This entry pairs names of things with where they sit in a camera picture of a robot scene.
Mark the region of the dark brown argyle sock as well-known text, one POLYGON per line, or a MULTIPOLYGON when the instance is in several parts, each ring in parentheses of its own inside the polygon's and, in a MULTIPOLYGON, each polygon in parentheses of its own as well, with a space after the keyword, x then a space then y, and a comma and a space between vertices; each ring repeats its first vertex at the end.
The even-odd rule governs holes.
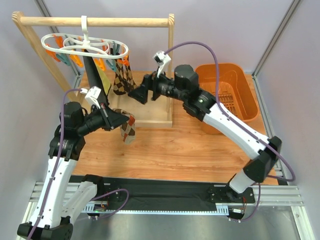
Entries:
POLYGON ((126 67, 125 64, 121 63, 121 61, 116 62, 113 92, 119 96, 129 93, 127 86, 126 67))

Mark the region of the teal clothes peg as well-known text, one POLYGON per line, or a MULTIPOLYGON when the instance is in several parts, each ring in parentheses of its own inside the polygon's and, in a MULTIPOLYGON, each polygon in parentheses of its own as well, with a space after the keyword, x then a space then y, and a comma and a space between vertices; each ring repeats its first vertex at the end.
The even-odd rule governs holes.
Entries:
POLYGON ((105 62, 113 72, 116 72, 116 61, 114 59, 106 59, 105 62))

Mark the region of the grey black long sock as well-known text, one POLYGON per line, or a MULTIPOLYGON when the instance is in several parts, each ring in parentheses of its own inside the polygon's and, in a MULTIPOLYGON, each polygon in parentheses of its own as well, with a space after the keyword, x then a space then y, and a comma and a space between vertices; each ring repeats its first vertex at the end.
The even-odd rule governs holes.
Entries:
POLYGON ((108 106, 109 105, 108 97, 105 93, 102 79, 99 75, 98 68, 97 68, 93 58, 90 56, 83 56, 83 62, 84 62, 84 67, 85 67, 89 87, 90 88, 93 88, 93 87, 100 88, 101 92, 97 98, 98 102, 104 103, 108 106))

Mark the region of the white round clip hanger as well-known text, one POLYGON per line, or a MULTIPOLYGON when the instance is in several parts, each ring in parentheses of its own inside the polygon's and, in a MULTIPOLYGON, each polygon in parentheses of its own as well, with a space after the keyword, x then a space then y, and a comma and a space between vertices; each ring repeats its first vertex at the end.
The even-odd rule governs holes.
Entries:
POLYGON ((80 18, 82 35, 67 33, 47 34, 40 40, 42 47, 50 52, 86 56, 101 59, 121 59, 129 54, 129 47, 121 41, 105 38, 90 37, 87 16, 80 18), (47 40, 62 37, 62 45, 54 48, 47 40))

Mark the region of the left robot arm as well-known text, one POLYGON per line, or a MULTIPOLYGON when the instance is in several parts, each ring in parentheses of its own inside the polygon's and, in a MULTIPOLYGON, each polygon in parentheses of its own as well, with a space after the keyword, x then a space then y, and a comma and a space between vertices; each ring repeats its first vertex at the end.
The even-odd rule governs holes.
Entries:
POLYGON ((90 113, 79 102, 63 105, 60 125, 49 144, 48 168, 37 206, 17 235, 26 240, 69 240, 75 221, 92 199, 105 194, 104 179, 87 174, 68 201, 64 201, 70 177, 78 163, 85 136, 98 130, 113 130, 129 117, 102 105, 90 113))

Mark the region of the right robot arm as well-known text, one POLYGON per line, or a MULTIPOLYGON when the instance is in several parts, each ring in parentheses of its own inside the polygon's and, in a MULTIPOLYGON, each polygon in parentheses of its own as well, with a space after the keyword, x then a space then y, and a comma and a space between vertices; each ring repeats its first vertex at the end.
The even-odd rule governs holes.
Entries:
POLYGON ((236 143, 249 157, 249 162, 228 182, 231 192, 241 194, 254 183, 262 183, 279 158, 282 141, 267 137, 249 127, 218 102, 210 92, 200 88, 199 76, 188 65, 179 65, 174 77, 153 72, 143 77, 140 86, 129 97, 141 104, 148 101, 148 93, 155 101, 159 96, 180 100, 183 109, 192 117, 210 125, 236 143))

